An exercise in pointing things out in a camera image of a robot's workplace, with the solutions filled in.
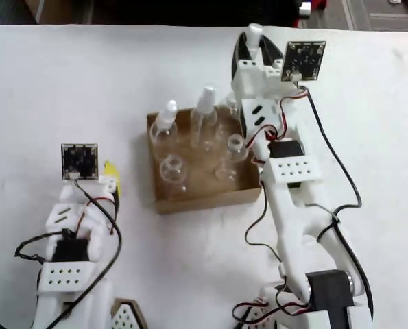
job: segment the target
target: white table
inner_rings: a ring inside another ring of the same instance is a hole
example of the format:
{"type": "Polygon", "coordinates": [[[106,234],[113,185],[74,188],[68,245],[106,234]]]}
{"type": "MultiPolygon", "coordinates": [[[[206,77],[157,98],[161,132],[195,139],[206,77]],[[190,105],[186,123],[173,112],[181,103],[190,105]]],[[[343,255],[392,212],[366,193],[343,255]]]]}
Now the white table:
{"type": "MultiPolygon", "coordinates": [[[[255,204],[169,216],[152,208],[146,114],[169,99],[195,105],[206,82],[216,83],[222,98],[240,31],[0,27],[0,321],[8,328],[32,321],[40,266],[13,254],[44,230],[61,188],[62,142],[98,142],[101,160],[121,172],[124,246],[110,278],[117,296],[138,301],[150,328],[231,328],[231,308],[279,279],[271,254],[243,242],[263,196],[255,204]]],[[[408,33],[266,34],[281,49],[288,40],[328,42],[320,78],[309,88],[364,201],[361,210],[342,212],[343,226],[370,279],[375,328],[408,328],[408,33]]],[[[307,101],[299,102],[331,200],[351,202],[307,101]]],[[[276,237],[268,213],[251,239],[275,245],[276,237]]],[[[44,252],[43,244],[31,251],[44,252]]],[[[330,263],[309,260],[309,269],[330,263]]]]}

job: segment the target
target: plastic bottle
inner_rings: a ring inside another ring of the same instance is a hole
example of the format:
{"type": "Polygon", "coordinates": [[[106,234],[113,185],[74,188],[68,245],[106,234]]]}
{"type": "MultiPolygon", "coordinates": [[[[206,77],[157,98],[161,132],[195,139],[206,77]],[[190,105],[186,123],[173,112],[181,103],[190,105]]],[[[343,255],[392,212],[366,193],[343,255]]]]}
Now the plastic bottle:
{"type": "Polygon", "coordinates": [[[175,151],[178,138],[178,127],[175,123],[177,111],[176,102],[169,101],[150,127],[150,140],[157,161],[162,161],[168,154],[175,151]]]}
{"type": "Polygon", "coordinates": [[[228,110],[229,114],[228,116],[220,116],[217,123],[216,139],[225,142],[226,139],[232,134],[232,123],[237,123],[239,121],[239,111],[237,110],[237,103],[234,93],[229,93],[220,103],[219,107],[223,111],[228,110]]]}
{"type": "Polygon", "coordinates": [[[215,147],[217,132],[217,112],[215,108],[216,88],[207,86],[191,111],[191,146],[195,149],[211,151],[215,147]]]}
{"type": "Polygon", "coordinates": [[[237,110],[237,103],[234,93],[229,93],[225,97],[224,105],[229,109],[230,116],[235,120],[239,120],[239,111],[237,110]]]}
{"type": "Polygon", "coordinates": [[[169,154],[160,164],[160,176],[167,199],[180,197],[187,191],[187,163],[175,154],[169,154]]]}
{"type": "Polygon", "coordinates": [[[220,180],[235,180],[239,165],[248,157],[248,150],[244,147],[244,141],[239,134],[233,134],[228,138],[227,148],[215,175],[220,180]]]}

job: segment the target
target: cardboard tray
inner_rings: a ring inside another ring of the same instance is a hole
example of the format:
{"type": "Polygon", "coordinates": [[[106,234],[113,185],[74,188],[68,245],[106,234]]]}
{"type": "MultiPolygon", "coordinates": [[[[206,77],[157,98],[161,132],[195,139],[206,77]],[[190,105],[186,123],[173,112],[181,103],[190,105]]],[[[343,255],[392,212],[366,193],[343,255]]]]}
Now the cardboard tray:
{"type": "MultiPolygon", "coordinates": [[[[200,210],[244,204],[254,202],[260,195],[259,172],[255,164],[248,159],[237,168],[237,179],[234,182],[221,181],[215,176],[215,169],[226,151],[226,138],[221,140],[220,146],[211,154],[201,154],[190,146],[190,112],[191,109],[180,110],[176,115],[178,125],[178,151],[175,152],[184,158],[189,166],[187,191],[176,199],[167,199],[165,185],[160,178],[159,163],[155,160],[152,144],[149,139],[149,149],[152,162],[152,175],[155,190],[155,208],[160,214],[169,214],[187,210],[200,210]]],[[[224,136],[241,134],[238,121],[233,120],[225,107],[218,107],[218,120],[222,124],[224,136]]],[[[147,116],[147,132],[155,121],[157,113],[147,116]]]]}

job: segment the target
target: robotic arm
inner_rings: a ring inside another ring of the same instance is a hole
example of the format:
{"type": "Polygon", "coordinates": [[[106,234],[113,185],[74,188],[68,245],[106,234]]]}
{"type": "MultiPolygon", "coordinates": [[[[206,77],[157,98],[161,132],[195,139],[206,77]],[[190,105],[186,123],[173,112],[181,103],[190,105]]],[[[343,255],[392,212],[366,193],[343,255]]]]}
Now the robotic arm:
{"type": "MultiPolygon", "coordinates": [[[[365,293],[365,274],[339,229],[328,230],[319,241],[337,269],[304,270],[303,236],[317,238],[330,225],[331,216],[338,219],[328,210],[331,205],[320,163],[309,144],[309,131],[288,101],[306,96],[311,101],[309,91],[298,88],[298,81],[317,79],[325,46],[325,42],[288,42],[283,59],[262,27],[251,24],[240,35],[233,54],[232,89],[246,145],[263,168],[261,184],[278,232],[279,269],[285,279],[263,287],[255,306],[260,314],[274,311],[273,321],[259,322],[268,328],[274,322],[306,329],[372,326],[370,309],[354,299],[365,293]]],[[[250,320],[253,314],[257,312],[250,312],[250,320]]]]}

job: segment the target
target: red object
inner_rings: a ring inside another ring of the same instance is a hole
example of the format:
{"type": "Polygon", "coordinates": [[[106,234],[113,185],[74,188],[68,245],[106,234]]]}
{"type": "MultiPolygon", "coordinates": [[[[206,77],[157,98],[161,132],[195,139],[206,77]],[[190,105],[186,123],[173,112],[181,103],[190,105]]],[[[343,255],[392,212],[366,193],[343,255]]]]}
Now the red object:
{"type": "MultiPolygon", "coordinates": [[[[311,9],[312,10],[317,10],[321,9],[324,10],[327,7],[327,0],[311,0],[311,9]]],[[[298,23],[300,22],[299,19],[296,19],[293,27],[298,27],[298,23]]]]}
{"type": "Polygon", "coordinates": [[[311,0],[311,8],[315,9],[324,9],[327,6],[327,0],[311,0]]]}

